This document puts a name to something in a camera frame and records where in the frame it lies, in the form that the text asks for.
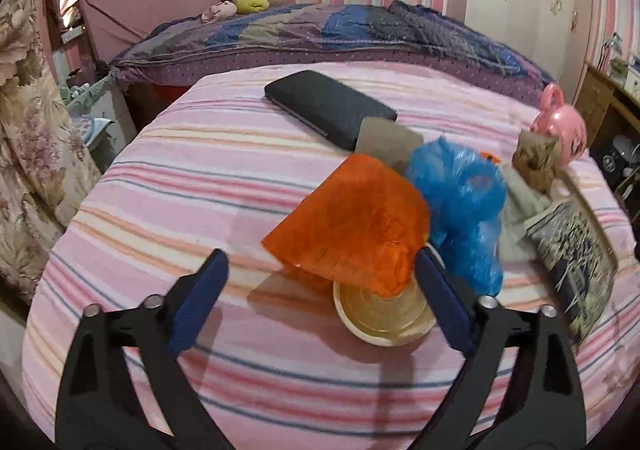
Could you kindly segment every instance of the metal screw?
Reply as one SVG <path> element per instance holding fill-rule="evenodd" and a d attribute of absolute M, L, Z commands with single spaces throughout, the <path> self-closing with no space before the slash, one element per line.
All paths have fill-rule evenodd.
<path fill-rule="evenodd" d="M 552 305 L 543 305 L 540 308 L 540 312 L 547 318 L 555 318 L 558 316 L 558 311 L 556 311 L 556 308 Z"/>
<path fill-rule="evenodd" d="M 82 311 L 82 315 L 91 318 L 92 316 L 96 316 L 100 311 L 102 311 L 102 308 L 99 304 L 89 304 Z"/>
<path fill-rule="evenodd" d="M 498 307 L 498 301 L 493 296 L 481 295 L 478 297 L 478 303 L 485 309 L 495 309 Z"/>
<path fill-rule="evenodd" d="M 156 309 L 164 303 L 164 297 L 161 295 L 149 295 L 145 298 L 144 305 L 147 309 Z"/>

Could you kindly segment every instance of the blue gripper pad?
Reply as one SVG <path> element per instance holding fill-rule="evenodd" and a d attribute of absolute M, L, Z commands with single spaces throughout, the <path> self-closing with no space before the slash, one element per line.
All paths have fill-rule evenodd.
<path fill-rule="evenodd" d="M 174 316 L 169 350 L 175 356 L 195 345 L 198 334 L 225 287 L 228 274 L 229 260 L 222 250 L 217 250 L 196 273 L 198 279 L 193 289 Z"/>
<path fill-rule="evenodd" d="M 435 262 L 428 248 L 415 255 L 415 279 L 447 339 L 449 347 L 463 354 L 474 351 L 472 318 L 447 283 L 444 268 Z"/>

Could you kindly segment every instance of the pink headboard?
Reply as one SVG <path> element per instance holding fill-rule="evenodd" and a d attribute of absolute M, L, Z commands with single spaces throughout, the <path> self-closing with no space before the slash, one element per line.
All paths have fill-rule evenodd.
<path fill-rule="evenodd" d="M 157 26 L 201 14 L 220 0 L 79 0 L 95 60 L 111 61 Z"/>

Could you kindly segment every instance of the orange bag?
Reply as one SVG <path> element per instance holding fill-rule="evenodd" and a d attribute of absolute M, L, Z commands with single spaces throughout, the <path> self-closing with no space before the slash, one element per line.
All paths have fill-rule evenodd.
<path fill-rule="evenodd" d="M 411 183 L 377 159 L 354 154 L 262 245 L 285 266 L 390 298 L 411 277 L 429 218 Z"/>

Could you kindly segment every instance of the pink striped tablecloth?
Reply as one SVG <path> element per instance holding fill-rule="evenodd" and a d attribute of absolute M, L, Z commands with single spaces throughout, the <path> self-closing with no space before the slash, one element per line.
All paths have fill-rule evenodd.
<path fill-rule="evenodd" d="M 369 346 L 340 323 L 330 293 L 281 276 L 260 245 L 345 157 L 263 99 L 268 82 L 300 69 L 203 78 L 140 133 L 84 201 L 52 252 L 24 342 L 28 409 L 47 435 L 82 308 L 128 308 L 163 294 L 216 247 L 230 255 L 229 283 L 180 364 L 239 450 L 406 448 L 434 412 L 462 363 L 437 327 L 403 348 Z M 315 69 L 397 109 L 399 123 L 428 141 L 445 134 L 504 160 L 537 112 L 425 67 Z M 628 221 L 595 163 L 585 156 L 571 174 L 620 259 L 609 306 L 577 355 L 591 437 L 638 372 L 640 270 Z M 539 264 L 504 269 L 504 305 L 536 310 L 546 302 Z M 128 360 L 150 422 L 165 428 L 139 356 Z M 494 420 L 513 361 L 508 351 L 478 428 Z"/>

